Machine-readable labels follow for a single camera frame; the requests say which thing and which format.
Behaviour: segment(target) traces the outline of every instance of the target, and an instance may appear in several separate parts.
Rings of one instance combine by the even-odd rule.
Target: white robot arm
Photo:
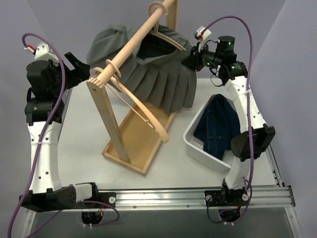
[[[219,37],[215,52],[211,52],[206,40],[210,38],[211,32],[205,27],[200,27],[194,35],[199,42],[191,49],[191,55],[182,63],[195,71],[208,67],[213,75],[221,79],[222,86],[227,89],[231,96],[239,118],[241,134],[231,140],[231,150],[234,158],[229,174],[222,185],[226,190],[241,190],[244,192],[243,177],[248,176],[250,164],[253,162],[250,159],[247,94],[250,97],[254,159],[258,158],[267,149],[275,136],[275,129],[273,126],[267,126],[259,112],[252,91],[250,89],[247,91],[248,71],[244,63],[236,60],[237,55],[233,50],[235,38],[231,36]]]
[[[31,139],[32,164],[39,143],[41,147],[33,180],[22,206],[37,212],[71,209],[77,202],[96,196],[98,189],[94,183],[62,187],[58,174],[57,144],[64,111],[63,101],[47,127],[43,141],[39,142],[40,134],[61,88],[58,59],[45,43],[39,44],[36,49],[29,46],[25,50],[35,55],[35,61],[27,66],[27,78],[32,87],[28,90],[25,108]],[[74,70],[69,70],[64,66],[66,89],[69,89],[89,78],[90,67],[78,61],[71,53],[65,56],[75,67]]]

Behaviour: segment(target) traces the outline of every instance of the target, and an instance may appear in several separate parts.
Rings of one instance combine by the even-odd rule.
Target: gray pleated skirt
[[[105,68],[106,59],[113,59],[137,30],[123,25],[109,26],[95,37],[87,64],[91,68]],[[165,26],[160,25],[158,31],[178,42],[186,51],[148,34],[120,67],[122,77],[119,81],[140,101],[150,102],[170,114],[192,107],[197,78],[194,71],[181,63],[190,54],[188,40]]]

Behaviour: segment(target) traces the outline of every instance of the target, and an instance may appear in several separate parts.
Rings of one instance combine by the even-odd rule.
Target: white plastic basket
[[[229,153],[232,154],[232,152],[226,151],[226,156],[224,156],[224,160],[221,161],[217,159],[216,157],[203,151],[204,143],[201,140],[194,137],[194,131],[203,115],[203,112],[205,111],[205,108],[211,103],[214,96],[215,95],[212,95],[209,99],[207,99],[206,102],[199,109],[199,111],[197,112],[197,114],[195,115],[195,117],[190,122],[189,126],[187,127],[183,135],[183,139],[186,143],[186,146],[185,146],[186,154],[198,160],[199,162],[203,163],[204,165],[211,168],[212,170],[218,173],[224,174],[229,172],[231,168],[233,155],[229,156]],[[226,99],[231,104],[232,108],[235,109],[232,100],[228,98]]]

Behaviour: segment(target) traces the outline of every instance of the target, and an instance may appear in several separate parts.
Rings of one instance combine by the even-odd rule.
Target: white tabletop
[[[63,186],[95,182],[99,189],[142,189],[221,186],[226,174],[219,174],[185,153],[183,133],[201,105],[212,94],[228,97],[224,87],[214,87],[209,79],[198,79],[194,105],[177,113],[168,134],[170,141],[160,147],[144,177],[105,159],[101,152],[110,140],[87,85],[72,91],[58,145],[58,169]],[[108,90],[118,121],[129,108]],[[265,153],[257,159],[253,185],[274,185]]]

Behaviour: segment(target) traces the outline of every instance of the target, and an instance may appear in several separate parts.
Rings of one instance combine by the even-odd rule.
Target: blue denim jacket
[[[194,136],[204,142],[204,151],[222,160],[225,150],[230,150],[231,139],[240,134],[237,113],[227,99],[217,94],[206,107]]]

